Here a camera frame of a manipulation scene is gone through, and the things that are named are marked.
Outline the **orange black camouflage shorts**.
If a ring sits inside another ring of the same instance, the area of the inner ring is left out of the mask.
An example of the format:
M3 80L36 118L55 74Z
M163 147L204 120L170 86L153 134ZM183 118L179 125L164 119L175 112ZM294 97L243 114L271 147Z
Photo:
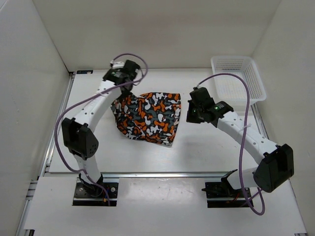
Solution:
M170 147L173 145L181 116L179 93L129 93L111 105L117 129L131 140Z

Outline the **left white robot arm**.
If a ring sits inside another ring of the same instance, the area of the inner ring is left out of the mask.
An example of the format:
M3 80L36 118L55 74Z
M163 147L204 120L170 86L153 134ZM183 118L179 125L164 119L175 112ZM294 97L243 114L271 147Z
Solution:
M95 153L99 142L94 135L96 126L111 104L122 94L131 91L132 84L140 71L140 66L131 60L122 65L114 64L103 76L93 98L73 118L62 121L63 143L73 154L80 169L81 181L86 191L93 197L103 192L101 173L97 167Z

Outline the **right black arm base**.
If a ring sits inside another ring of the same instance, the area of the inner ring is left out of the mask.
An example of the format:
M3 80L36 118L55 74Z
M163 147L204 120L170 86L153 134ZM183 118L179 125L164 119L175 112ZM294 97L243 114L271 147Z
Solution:
M241 189L232 189L225 177L205 178L207 208L249 207Z

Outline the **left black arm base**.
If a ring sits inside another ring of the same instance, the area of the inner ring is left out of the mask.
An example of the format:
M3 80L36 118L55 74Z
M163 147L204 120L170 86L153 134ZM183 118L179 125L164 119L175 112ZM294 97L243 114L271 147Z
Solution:
M109 182L105 181L102 183L102 186L106 189L109 199L101 188L88 188L77 178L72 205L81 207L116 207L119 183L112 180Z

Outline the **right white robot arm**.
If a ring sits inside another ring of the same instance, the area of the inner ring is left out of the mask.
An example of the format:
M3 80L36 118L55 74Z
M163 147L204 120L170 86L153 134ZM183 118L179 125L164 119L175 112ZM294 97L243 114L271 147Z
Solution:
M210 123L228 134L252 156L256 168L240 168L230 171L221 181L221 191L233 196L241 187L258 187L271 193L294 175L293 149L284 144L277 145L244 125L233 108L221 101L215 103L204 87L194 87L190 92L187 122Z

